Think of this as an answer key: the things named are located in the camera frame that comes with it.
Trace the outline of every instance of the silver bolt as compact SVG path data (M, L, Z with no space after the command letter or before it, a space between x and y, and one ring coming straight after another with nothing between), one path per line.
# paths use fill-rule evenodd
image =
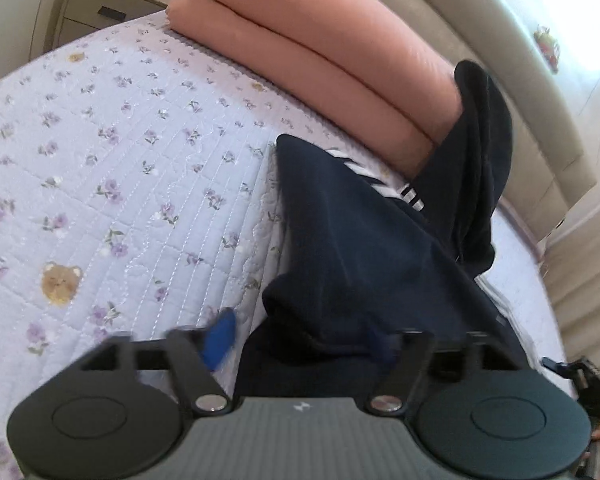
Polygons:
M402 401L391 395L378 395L371 399L371 407L377 412L396 412L402 407Z
M196 407L203 412L219 412L227 406L227 400L222 395L203 395L196 399Z

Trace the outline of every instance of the round black disc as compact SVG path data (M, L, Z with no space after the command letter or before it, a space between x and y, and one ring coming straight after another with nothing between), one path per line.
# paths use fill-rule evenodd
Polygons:
M42 478L127 478L158 462L181 431L177 404L145 384L89 374L51 381L12 413L7 434L22 465Z
M576 463L584 409L533 370L478 372L425 402L416 430L433 455L474 478L537 480Z

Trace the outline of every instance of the headboard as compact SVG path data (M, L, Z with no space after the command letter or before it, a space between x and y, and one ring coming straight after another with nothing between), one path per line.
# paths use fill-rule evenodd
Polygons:
M577 127L534 40L503 0L380 0L452 63L496 78L514 127L505 199L535 241L596 183Z

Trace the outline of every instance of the beige curtain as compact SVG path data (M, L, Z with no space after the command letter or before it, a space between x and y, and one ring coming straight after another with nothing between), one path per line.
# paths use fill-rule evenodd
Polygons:
M600 208L547 249L545 265L567 356L600 368Z

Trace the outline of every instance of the pink pillow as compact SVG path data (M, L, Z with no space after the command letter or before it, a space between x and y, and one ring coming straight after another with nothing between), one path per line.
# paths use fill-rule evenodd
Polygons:
M412 177L433 143L384 99L315 52L215 0L171 0L173 30L243 64L333 121Z
M462 105L453 67L378 0L217 0L329 59L442 142Z

